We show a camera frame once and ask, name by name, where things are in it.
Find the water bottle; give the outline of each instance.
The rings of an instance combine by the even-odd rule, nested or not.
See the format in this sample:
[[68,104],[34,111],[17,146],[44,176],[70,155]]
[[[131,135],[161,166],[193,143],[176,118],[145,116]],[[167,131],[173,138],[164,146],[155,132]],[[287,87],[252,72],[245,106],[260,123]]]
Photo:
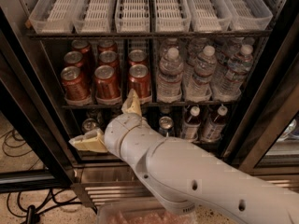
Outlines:
[[207,38],[195,37],[190,40],[187,45],[187,59],[184,66],[184,84],[188,84],[193,72],[193,68],[196,64],[197,55],[203,51],[206,44],[209,43]]
[[159,57],[160,59],[164,57],[168,50],[171,48],[178,49],[180,51],[179,40],[177,38],[167,38],[162,41],[159,47]]
[[220,50],[217,50],[216,57],[218,65],[215,69],[212,82],[217,84],[222,74],[226,71],[227,61],[231,56],[238,53],[242,47],[243,37],[232,37],[223,44]]
[[173,98],[179,95],[184,62],[178,49],[171,48],[164,55],[157,71],[157,92],[160,97]]
[[209,113],[201,133],[201,140],[215,142],[221,138],[221,132],[228,121],[227,111],[227,107],[222,105]]
[[201,124],[200,119],[200,108],[198,106],[193,106],[184,115],[180,138],[193,140],[196,138],[199,126]]
[[216,65],[215,49],[211,46],[205,46],[204,50],[197,56],[192,78],[187,85],[189,95],[194,97],[206,96]]
[[253,63],[252,51],[253,47],[251,45],[242,45],[241,50],[228,60],[227,69],[217,85],[221,94],[231,96],[237,94],[251,70]]

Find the bottle cap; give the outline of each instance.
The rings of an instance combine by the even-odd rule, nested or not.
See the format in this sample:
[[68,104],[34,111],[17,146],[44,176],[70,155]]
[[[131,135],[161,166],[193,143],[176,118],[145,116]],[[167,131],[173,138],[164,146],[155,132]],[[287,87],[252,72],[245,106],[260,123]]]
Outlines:
[[227,114],[227,107],[225,106],[220,106],[217,110],[218,114],[221,116],[225,116]]
[[177,42],[178,41],[177,38],[167,38],[167,40],[170,41],[170,42]]
[[179,56],[178,49],[176,48],[169,49],[167,52],[167,56],[169,59],[175,60]]
[[215,54],[215,49],[212,46],[205,46],[204,48],[204,54],[206,56],[212,56]]
[[253,47],[251,45],[242,45],[241,53],[243,55],[250,55],[253,52]]
[[200,112],[200,108],[197,106],[193,106],[190,110],[192,116],[198,116]]

